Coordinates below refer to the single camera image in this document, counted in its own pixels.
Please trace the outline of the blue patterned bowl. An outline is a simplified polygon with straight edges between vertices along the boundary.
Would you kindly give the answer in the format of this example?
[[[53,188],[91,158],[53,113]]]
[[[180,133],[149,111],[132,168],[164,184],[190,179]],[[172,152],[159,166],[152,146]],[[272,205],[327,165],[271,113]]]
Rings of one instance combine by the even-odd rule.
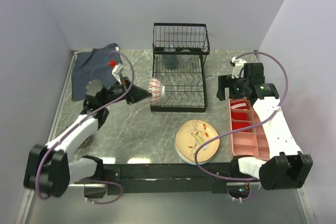
[[[158,104],[164,97],[165,86],[156,78],[151,78],[149,81],[149,104],[155,105]]]

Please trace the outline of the clear glass cup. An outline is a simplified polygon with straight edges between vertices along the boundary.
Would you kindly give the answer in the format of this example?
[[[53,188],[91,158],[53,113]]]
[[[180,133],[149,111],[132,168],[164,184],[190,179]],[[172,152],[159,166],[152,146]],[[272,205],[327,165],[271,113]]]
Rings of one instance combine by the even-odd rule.
[[[191,52],[188,49],[183,49],[180,51],[180,57],[184,60],[190,60],[191,59],[191,55],[189,55],[188,53]]]

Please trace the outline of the blue grey ceramic mug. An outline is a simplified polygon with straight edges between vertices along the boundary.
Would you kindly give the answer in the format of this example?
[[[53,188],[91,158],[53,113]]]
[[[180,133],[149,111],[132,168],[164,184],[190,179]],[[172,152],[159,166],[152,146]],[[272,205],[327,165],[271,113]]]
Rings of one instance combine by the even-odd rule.
[[[172,52],[176,52],[176,49],[172,45],[168,45],[164,48],[164,52],[169,52],[169,54],[163,55],[163,65],[165,68],[173,69],[177,65],[177,56],[174,54],[171,54]]]

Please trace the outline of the pink floral leaf-pattern bowl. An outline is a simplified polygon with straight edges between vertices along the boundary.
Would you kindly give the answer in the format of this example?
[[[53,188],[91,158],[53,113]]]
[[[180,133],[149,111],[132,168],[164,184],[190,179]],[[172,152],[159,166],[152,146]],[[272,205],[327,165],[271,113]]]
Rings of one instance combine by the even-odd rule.
[[[88,145],[90,145],[92,142],[92,136],[87,137],[80,145],[79,145],[79,149],[85,148]]]

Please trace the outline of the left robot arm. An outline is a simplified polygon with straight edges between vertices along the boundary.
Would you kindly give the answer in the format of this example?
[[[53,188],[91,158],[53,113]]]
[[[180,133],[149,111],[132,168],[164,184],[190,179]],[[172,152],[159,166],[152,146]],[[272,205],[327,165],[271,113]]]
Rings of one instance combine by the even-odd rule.
[[[106,178],[103,160],[94,156],[83,156],[69,162],[69,158],[93,133],[105,123],[113,101],[126,100],[134,104],[144,99],[157,102],[161,96],[161,84],[150,79],[149,88],[142,89],[123,77],[110,88],[100,80],[90,81],[86,87],[83,109],[75,122],[57,138],[45,145],[31,148],[23,185],[38,192],[43,199],[60,197],[72,183],[82,179],[99,183]]]

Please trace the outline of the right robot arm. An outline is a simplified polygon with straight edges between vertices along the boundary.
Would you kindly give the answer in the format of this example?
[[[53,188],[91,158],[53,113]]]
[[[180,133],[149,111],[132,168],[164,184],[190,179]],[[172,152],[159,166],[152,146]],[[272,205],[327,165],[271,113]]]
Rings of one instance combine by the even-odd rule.
[[[219,76],[219,100],[229,91],[228,130],[233,166],[231,178],[247,175],[258,179],[265,190],[301,188],[313,160],[294,140],[274,84],[265,83],[262,63],[232,60],[232,74]]]

